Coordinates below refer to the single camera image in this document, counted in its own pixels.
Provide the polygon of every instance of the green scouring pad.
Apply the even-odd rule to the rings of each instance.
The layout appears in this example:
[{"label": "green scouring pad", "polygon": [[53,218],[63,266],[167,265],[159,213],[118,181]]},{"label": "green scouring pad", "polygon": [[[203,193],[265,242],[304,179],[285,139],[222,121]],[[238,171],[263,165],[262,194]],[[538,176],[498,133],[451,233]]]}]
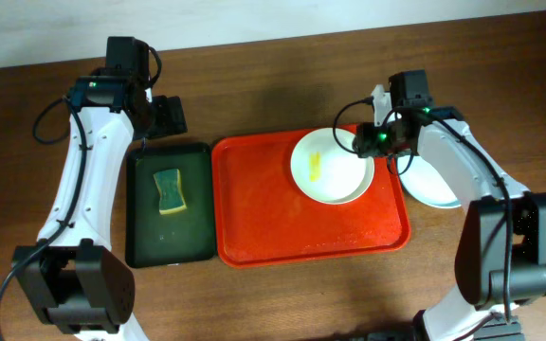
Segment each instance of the green scouring pad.
[{"label": "green scouring pad", "polygon": [[159,190],[159,213],[172,214],[187,209],[180,187],[180,170],[162,170],[153,174]]}]

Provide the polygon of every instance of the wood grain surface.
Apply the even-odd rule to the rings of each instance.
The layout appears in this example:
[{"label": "wood grain surface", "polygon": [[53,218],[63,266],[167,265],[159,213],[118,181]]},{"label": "wood grain surface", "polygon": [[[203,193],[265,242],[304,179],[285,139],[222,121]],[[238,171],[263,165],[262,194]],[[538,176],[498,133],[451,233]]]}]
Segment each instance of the wood grain surface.
[{"label": "wood grain surface", "polygon": [[[328,126],[343,104],[368,96],[391,74],[425,68],[436,103],[456,105],[508,173],[532,191],[546,191],[546,12],[161,57],[155,93],[182,98],[190,132],[152,145]],[[64,165],[66,143],[38,145],[30,135],[33,119],[102,63],[0,69],[0,283],[14,247],[35,242]],[[67,120],[60,110],[44,132],[62,131]],[[366,108],[342,119],[366,120],[372,120]],[[122,167],[111,226],[120,259],[125,194]],[[464,221],[459,209],[430,208],[408,195],[406,204],[412,239],[397,252],[247,270],[219,259],[134,270],[134,312],[152,340],[313,339],[399,326],[454,285]],[[546,340],[546,297],[517,314],[529,339]],[[2,320],[9,340],[73,339],[38,322],[16,281],[4,298]]]}]

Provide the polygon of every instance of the red tray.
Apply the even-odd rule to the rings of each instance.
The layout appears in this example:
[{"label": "red tray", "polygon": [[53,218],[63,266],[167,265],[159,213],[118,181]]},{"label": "red tray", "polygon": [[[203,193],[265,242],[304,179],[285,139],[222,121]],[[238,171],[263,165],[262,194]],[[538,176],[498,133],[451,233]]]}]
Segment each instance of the red tray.
[{"label": "red tray", "polygon": [[[355,132],[355,125],[343,127]],[[368,190],[348,204],[318,203],[297,187],[290,157],[315,129],[228,137],[212,152],[220,258],[238,268],[394,251],[410,238],[397,176],[374,161]]]}]

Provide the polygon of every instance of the green tray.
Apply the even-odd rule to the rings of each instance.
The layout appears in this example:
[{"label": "green tray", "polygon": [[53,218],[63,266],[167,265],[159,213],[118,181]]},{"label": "green tray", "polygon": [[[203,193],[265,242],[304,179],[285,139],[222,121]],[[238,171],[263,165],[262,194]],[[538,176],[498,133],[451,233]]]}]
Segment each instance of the green tray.
[{"label": "green tray", "polygon": [[[153,174],[179,169],[187,209],[159,214]],[[205,143],[131,151],[127,158],[125,261],[133,268],[216,254],[210,149]]]}]

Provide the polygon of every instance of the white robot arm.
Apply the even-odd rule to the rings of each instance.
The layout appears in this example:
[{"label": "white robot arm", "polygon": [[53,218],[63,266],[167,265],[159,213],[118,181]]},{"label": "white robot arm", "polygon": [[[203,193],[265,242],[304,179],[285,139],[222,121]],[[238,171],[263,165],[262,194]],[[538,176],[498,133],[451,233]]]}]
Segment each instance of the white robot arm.
[{"label": "white robot arm", "polygon": [[[158,67],[154,77],[149,52]],[[179,98],[151,97],[160,71],[153,48],[132,37],[110,37],[105,66],[77,79],[63,100],[38,117],[36,124],[56,103],[68,106],[68,154],[37,245],[16,247],[0,302],[9,281],[17,277],[44,324],[81,340],[148,340],[132,313],[132,272],[111,253],[110,222],[119,169],[130,143],[187,131]],[[71,261],[74,269],[66,269]]]},{"label": "white robot arm", "polygon": [[[391,76],[390,85],[389,93],[377,85],[362,101],[373,106],[374,122],[358,126],[355,153],[422,156],[466,213],[455,260],[457,285],[415,316],[415,339],[472,339],[487,322],[496,325],[488,328],[485,340],[522,339],[515,328],[501,326],[498,316],[515,325],[506,311],[546,296],[546,193],[531,193],[502,170],[455,108],[433,107],[425,71]],[[513,245],[510,232],[523,235],[523,242]]]}]

